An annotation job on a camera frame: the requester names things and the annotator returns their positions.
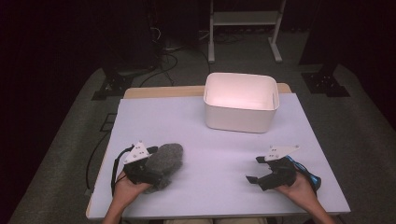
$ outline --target white tabletop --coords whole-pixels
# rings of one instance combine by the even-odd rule
[[[350,212],[305,113],[293,93],[279,94],[280,107],[267,133],[213,130],[205,125],[202,96],[121,100],[116,122],[96,180],[88,218],[103,218],[111,202],[114,160],[131,144],[146,147],[179,143],[183,166],[162,191],[140,195],[125,217],[285,216],[304,211],[275,190],[262,191],[246,175],[262,177],[271,171],[255,160],[271,145],[295,146],[290,154],[322,178],[318,199],[328,213]]]

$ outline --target dark background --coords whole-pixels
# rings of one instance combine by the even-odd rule
[[[116,64],[156,66],[156,46],[150,44],[149,31],[153,23],[161,25],[165,35],[190,43],[196,41],[197,30],[208,29],[209,1],[158,2],[161,3],[123,0],[0,3],[4,139],[0,150],[3,204],[0,222],[6,223],[12,215],[78,92],[95,70],[103,67],[107,76],[116,76],[113,69]],[[277,4],[217,0],[215,7],[252,10]],[[301,64],[325,63],[329,52],[337,46],[340,49],[335,54],[337,61],[356,74],[393,127],[396,127],[393,99],[396,19],[392,17],[395,9],[396,3],[389,0],[289,0],[281,26],[285,32],[310,30]],[[123,23],[125,20],[134,22],[128,26]],[[189,28],[182,33],[177,27]]]

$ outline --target gray carpet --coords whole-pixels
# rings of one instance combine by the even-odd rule
[[[341,215],[347,224],[394,223],[396,220],[396,133],[362,89],[356,76],[339,65],[334,76],[350,97],[329,98],[311,94],[302,72],[318,65],[298,65],[308,33],[280,33],[278,47],[283,63],[275,63],[268,34],[245,35],[241,41],[215,46],[211,72],[261,74],[286,82],[297,93],[305,114],[346,196],[352,212]],[[207,53],[207,45],[201,50]],[[172,53],[177,66],[168,72],[176,86],[205,85],[208,64],[202,52],[184,49]],[[163,67],[174,59],[163,57]],[[137,77],[137,87],[149,74]],[[120,97],[92,101],[105,79],[101,69],[82,88],[10,223],[96,223],[85,217],[89,197],[85,171],[89,157],[105,135],[100,132],[108,113],[116,113]],[[164,75],[144,86],[169,86]],[[89,171],[93,186],[105,154],[108,136],[95,152]],[[307,216],[278,217],[283,223],[302,223]],[[132,223],[147,223],[133,220]]]

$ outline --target human hand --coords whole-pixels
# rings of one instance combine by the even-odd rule
[[[308,179],[301,173],[297,172],[296,180],[291,186],[282,185],[275,189],[308,212],[314,219],[315,223],[335,223],[321,206],[317,195],[309,184]]]
[[[122,171],[116,181],[113,203],[117,203],[122,208],[125,208],[132,203],[140,193],[149,187],[151,187],[151,185],[147,183],[132,183],[132,181],[129,180],[126,174]]]
[[[113,200],[107,210],[103,223],[119,223],[123,210],[132,203],[141,192],[149,187],[151,187],[151,185],[147,183],[132,183],[122,171],[117,178]]]

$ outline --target black stand leg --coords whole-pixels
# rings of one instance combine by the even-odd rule
[[[311,93],[326,93],[328,97],[349,96],[347,89],[340,86],[332,75],[336,65],[323,64],[317,73],[302,73],[305,84]]]
[[[111,66],[103,65],[106,79],[99,91],[96,91],[92,100],[105,100],[107,96],[123,96],[126,90],[132,87],[133,78],[123,77]]]

